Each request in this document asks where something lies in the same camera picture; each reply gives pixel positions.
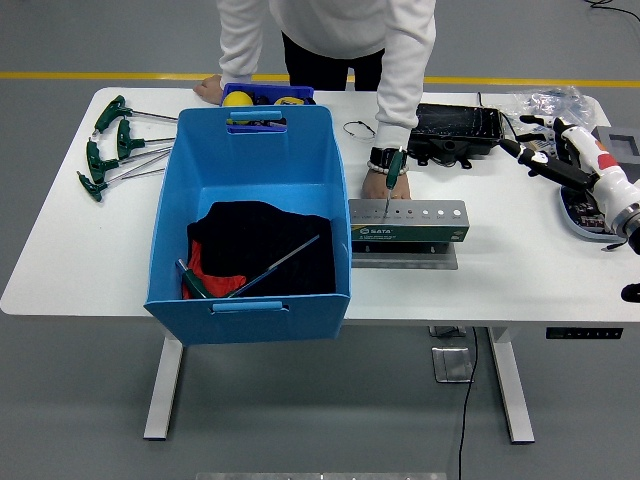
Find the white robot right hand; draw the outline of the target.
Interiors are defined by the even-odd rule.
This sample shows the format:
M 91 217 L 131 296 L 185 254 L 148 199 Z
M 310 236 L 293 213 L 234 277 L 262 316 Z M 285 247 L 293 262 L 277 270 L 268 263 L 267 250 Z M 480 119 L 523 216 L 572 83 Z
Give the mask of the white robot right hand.
M 588 130 L 559 117 L 522 115 L 520 120 L 545 127 L 543 137 L 556 143 L 556 155 L 534 151 L 518 141 L 501 140 L 499 145 L 519 164 L 560 185 L 590 191 L 611 229 L 622 227 L 639 211 L 639 187 L 628 180 L 614 156 Z

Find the person's right hand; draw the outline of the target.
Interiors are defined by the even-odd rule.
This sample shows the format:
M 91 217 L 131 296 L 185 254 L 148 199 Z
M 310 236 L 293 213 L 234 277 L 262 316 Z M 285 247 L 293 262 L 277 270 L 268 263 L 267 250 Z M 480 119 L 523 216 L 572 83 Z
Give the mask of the person's right hand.
M 193 87 L 193 91 L 205 102 L 219 105 L 222 101 L 223 88 L 221 86 L 222 76 L 214 74 L 203 79 Z

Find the person's left hand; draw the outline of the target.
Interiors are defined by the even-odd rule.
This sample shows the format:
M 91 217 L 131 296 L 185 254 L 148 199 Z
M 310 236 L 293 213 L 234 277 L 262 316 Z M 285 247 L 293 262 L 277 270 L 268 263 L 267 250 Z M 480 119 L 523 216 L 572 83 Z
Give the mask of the person's left hand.
M 364 178 L 361 195 L 366 199 L 386 199 L 391 196 L 393 199 L 411 198 L 408 175 L 398 177 L 394 189 L 390 190 L 386 185 L 387 176 L 383 173 L 369 170 Z

